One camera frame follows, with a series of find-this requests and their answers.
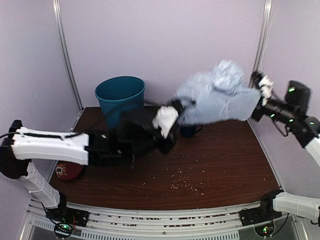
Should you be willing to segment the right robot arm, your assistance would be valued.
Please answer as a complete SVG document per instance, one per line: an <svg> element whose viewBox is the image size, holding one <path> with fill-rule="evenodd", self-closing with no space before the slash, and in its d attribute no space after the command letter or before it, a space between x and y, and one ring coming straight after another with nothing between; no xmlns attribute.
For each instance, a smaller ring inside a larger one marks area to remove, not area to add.
<svg viewBox="0 0 320 240"><path fill-rule="evenodd" d="M277 186L260 198L260 205L241 210L240 218L250 224L271 221L282 214L307 219L320 224L320 195L310 193L320 188L320 121L308 114L311 89L290 80L284 98L274 93L272 81L262 71L253 71L250 86L260 91L260 99L251 114L255 122L269 119L279 133L288 138L276 139L264 151L277 177Z"/></svg>

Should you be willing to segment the teal plastic trash bin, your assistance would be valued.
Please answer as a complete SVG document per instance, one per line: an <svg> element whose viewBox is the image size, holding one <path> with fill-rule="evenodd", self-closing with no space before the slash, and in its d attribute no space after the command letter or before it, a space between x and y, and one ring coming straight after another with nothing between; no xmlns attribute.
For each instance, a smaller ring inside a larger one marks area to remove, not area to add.
<svg viewBox="0 0 320 240"><path fill-rule="evenodd" d="M125 111L144 107L145 82L134 76L118 76L100 83L94 93L108 128L115 127Z"/></svg>

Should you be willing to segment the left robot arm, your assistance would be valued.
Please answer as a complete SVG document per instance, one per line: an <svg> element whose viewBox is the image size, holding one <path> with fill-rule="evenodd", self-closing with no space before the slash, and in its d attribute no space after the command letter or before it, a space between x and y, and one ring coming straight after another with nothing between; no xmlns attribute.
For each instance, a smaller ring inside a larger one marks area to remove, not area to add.
<svg viewBox="0 0 320 240"><path fill-rule="evenodd" d="M79 132L50 132L26 128L18 119L1 136L0 171L21 182L37 197L45 210L61 222L72 218L66 196L54 189L39 173L33 159L75 163L81 166L133 168L136 159L154 149L167 155L176 144L176 131L185 112L196 106L190 97L175 97L155 111L145 101L122 102L107 111L104 118L119 114L119 122L108 130L93 126Z"/></svg>

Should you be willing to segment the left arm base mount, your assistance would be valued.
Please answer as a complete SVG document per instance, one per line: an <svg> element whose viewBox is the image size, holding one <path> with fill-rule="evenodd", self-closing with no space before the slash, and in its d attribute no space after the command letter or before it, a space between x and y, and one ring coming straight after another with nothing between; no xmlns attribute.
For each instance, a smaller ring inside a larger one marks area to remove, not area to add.
<svg viewBox="0 0 320 240"><path fill-rule="evenodd" d="M69 238L76 227L86 227L90 213L88 211L66 208L66 212L58 209L46 209L45 216L54 224L53 233L59 239Z"/></svg>

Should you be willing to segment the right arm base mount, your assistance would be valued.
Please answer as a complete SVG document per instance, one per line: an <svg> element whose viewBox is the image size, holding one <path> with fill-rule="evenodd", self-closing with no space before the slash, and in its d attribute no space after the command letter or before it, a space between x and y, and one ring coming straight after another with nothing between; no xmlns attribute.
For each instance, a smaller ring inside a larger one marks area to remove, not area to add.
<svg viewBox="0 0 320 240"><path fill-rule="evenodd" d="M242 226L252 225L261 238L270 238L276 232L275 219L282 217L281 212L262 210L260 207L244 208L238 214Z"/></svg>

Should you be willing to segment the translucent blue plastic trash bag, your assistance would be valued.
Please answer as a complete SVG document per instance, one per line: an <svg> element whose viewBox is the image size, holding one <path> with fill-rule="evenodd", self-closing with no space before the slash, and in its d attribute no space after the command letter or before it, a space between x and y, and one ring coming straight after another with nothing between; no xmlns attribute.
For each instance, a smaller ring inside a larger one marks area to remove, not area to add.
<svg viewBox="0 0 320 240"><path fill-rule="evenodd" d="M195 101L195 106L188 107L179 120L181 125L246 121L261 98L259 90L246 85L243 71L231 60L222 60L212 70L194 74L177 89L176 95Z"/></svg>

